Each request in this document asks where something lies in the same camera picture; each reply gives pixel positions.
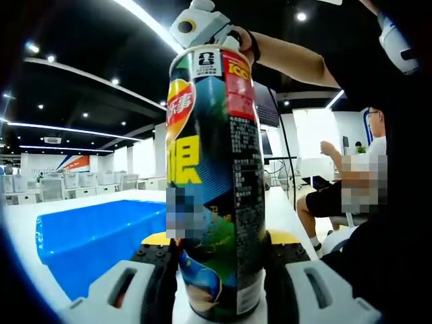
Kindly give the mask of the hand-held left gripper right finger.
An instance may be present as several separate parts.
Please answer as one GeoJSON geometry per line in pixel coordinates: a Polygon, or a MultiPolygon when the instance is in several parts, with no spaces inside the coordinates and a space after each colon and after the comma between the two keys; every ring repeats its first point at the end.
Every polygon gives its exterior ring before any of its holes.
{"type": "Polygon", "coordinates": [[[268,323],[380,323],[381,313],[354,297],[351,285],[320,260],[310,260],[289,232],[265,234],[264,290],[268,323]]]}

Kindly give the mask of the person's right hand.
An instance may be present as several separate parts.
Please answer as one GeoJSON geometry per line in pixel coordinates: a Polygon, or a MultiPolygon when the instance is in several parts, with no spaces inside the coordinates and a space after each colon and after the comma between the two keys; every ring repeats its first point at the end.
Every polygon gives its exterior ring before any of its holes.
{"type": "Polygon", "coordinates": [[[252,50],[252,39],[249,36],[248,32],[239,27],[239,26],[234,26],[233,30],[235,30],[239,35],[240,35],[240,39],[241,39],[241,45],[240,45],[240,52],[241,54],[243,54],[248,61],[250,62],[250,64],[254,63],[254,52],[252,50]]]}

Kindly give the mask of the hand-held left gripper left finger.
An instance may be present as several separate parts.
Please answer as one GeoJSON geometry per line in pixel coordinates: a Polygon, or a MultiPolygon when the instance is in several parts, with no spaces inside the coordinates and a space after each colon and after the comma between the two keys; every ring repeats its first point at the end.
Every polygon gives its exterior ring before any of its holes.
{"type": "Polygon", "coordinates": [[[91,283],[88,296],[63,310],[64,323],[171,323],[178,288],[178,247],[152,234],[130,260],[91,283]]]}

